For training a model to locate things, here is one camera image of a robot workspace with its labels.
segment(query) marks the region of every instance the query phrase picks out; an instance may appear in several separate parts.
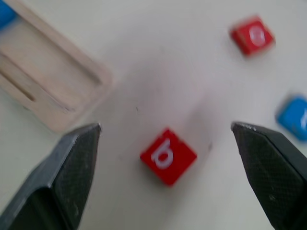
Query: red cube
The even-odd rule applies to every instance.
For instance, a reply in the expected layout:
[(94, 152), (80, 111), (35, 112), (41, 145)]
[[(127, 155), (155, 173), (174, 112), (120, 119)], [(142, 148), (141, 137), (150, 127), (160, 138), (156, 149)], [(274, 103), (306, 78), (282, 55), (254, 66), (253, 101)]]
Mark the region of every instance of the red cube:
[(141, 154), (141, 160), (169, 186), (173, 185), (196, 159), (197, 155), (189, 146), (169, 129)]
[(275, 38), (258, 16), (234, 26), (230, 35), (246, 56), (264, 51), (275, 44)]

